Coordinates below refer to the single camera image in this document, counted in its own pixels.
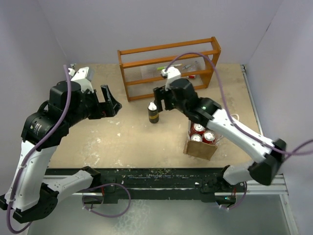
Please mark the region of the black beverage can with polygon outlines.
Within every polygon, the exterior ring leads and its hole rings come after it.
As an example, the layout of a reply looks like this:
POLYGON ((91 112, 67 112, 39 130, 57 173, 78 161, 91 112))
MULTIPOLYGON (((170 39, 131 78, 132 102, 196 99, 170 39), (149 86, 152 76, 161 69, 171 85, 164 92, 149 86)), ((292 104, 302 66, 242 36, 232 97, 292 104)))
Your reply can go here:
POLYGON ((159 121, 159 112, 154 102, 150 102, 147 106, 149 122, 156 124, 159 121))

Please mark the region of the brown canvas tote bag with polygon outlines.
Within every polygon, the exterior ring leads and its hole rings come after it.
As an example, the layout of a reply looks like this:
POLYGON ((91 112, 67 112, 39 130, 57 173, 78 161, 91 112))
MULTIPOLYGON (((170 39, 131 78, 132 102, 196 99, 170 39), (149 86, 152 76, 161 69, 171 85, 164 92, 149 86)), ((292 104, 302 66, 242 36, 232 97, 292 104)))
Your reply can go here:
POLYGON ((199 159, 204 159, 204 160, 211 160, 212 156, 216 152, 218 148, 218 144, 220 141, 224 138, 223 135, 213 131, 216 135, 216 144, 211 145, 207 144, 204 142, 197 142, 197 141, 191 141, 190 136, 192 134, 195 134, 192 130, 192 125, 194 122, 188 121, 188 129, 187 129, 187 136, 186 136, 186 141, 183 149, 183 153, 186 155, 189 155, 191 157, 199 158, 199 159))

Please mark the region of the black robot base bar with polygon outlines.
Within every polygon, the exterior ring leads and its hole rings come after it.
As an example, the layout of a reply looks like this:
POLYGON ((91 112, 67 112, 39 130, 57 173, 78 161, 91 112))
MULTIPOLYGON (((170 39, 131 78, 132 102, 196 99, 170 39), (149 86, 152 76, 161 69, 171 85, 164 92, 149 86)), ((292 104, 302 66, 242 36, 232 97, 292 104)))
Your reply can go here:
POLYGON ((240 182, 223 181, 221 168, 99 168, 100 180, 88 192, 104 194, 104 202, 132 200, 199 200, 234 204, 240 182))

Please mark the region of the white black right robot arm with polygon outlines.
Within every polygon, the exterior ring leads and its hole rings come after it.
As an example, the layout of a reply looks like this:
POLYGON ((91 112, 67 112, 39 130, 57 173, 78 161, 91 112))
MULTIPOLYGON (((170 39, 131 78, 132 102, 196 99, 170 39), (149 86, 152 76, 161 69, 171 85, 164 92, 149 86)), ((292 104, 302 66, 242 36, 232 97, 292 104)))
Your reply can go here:
POLYGON ((177 109, 190 121, 221 134, 251 157, 250 162, 224 168, 217 180, 220 190, 230 191, 235 184, 250 180, 265 186, 272 183, 285 159, 285 141, 273 141, 233 119, 214 100, 199 97, 185 78, 173 81, 168 89, 155 88, 154 97, 158 111, 177 109))

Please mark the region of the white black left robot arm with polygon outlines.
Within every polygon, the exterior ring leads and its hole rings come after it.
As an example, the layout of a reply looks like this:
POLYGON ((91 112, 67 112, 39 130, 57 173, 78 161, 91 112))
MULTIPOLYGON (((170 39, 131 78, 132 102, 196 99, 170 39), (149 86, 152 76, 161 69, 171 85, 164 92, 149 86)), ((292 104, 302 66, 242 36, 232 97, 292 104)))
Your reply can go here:
POLYGON ((84 119, 111 118, 122 108, 107 85, 101 86, 105 100, 99 102, 96 90, 70 84, 70 91, 66 81, 53 86, 49 99, 24 123, 19 165, 9 191, 0 197, 1 209, 13 210, 13 218, 21 224, 46 218, 78 191, 100 188, 101 174, 90 166, 55 183, 43 182, 52 155, 70 127, 84 119))

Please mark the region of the green white marker pen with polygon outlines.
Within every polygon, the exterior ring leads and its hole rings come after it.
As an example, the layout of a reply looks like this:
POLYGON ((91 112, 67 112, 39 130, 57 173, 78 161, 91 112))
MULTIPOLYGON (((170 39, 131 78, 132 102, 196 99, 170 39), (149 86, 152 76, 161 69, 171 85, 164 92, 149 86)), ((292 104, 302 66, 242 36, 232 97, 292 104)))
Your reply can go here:
MULTIPOLYGON (((173 64, 171 65, 171 67, 179 67, 179 66, 182 66, 183 64, 173 64)), ((163 69, 166 69, 167 67, 166 66, 162 66, 162 67, 157 67, 157 71, 160 71, 160 70, 163 70, 163 69)))

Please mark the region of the orange wooden shelf rack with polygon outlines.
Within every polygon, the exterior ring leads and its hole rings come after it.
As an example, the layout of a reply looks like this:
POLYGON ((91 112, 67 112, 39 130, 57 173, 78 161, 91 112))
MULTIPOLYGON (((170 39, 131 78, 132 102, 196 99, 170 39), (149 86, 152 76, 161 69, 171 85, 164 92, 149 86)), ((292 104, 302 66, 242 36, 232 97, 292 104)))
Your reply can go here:
POLYGON ((213 68, 221 54, 221 47, 215 37, 186 42, 164 44, 119 50, 119 67, 128 101, 153 97, 153 88, 165 85, 165 79, 157 67, 183 64, 176 67, 183 78, 196 75, 196 89, 206 89, 213 75, 213 68), (195 61, 200 63, 196 71, 184 72, 183 66, 195 61))

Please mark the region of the grey metal clips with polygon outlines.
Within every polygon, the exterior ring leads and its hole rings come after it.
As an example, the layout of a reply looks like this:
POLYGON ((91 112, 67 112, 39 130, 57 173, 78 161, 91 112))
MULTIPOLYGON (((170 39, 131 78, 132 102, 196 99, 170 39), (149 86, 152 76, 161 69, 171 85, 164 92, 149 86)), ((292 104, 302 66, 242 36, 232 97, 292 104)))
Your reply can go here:
POLYGON ((195 61, 195 62, 193 62, 193 63, 191 63, 191 64, 187 64, 187 65, 183 66, 182 70, 183 70, 184 72, 196 71, 196 70, 198 70, 198 68, 199 68, 200 66, 201 66, 200 63, 199 63, 198 61, 195 61))

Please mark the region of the red soda can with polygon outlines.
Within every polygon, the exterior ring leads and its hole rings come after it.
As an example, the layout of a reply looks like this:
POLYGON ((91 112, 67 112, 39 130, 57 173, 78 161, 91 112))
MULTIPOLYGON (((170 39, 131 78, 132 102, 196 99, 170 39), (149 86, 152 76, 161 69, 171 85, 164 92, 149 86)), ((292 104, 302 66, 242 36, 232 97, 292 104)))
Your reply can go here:
POLYGON ((198 123, 193 123, 192 130, 194 133, 202 135, 205 132, 205 127, 198 123))
POLYGON ((207 144, 216 144, 216 135, 212 130, 206 130, 202 135, 202 141, 207 144))

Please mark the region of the purple soda can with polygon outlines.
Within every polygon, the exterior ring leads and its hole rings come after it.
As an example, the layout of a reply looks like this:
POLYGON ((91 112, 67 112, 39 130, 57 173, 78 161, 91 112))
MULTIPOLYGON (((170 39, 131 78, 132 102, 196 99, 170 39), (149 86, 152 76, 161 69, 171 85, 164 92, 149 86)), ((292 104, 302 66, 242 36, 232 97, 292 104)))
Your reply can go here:
POLYGON ((190 136, 191 141, 202 142, 202 136, 200 134, 192 134, 190 136))

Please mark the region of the red soda can near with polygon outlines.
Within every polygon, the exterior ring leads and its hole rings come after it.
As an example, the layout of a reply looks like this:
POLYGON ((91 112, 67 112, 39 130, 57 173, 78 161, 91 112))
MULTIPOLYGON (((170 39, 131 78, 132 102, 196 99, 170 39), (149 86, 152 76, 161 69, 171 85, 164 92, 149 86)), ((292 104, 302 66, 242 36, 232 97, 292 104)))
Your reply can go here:
POLYGON ((202 135, 202 141, 207 144, 216 144, 216 135, 212 130, 206 130, 202 135))

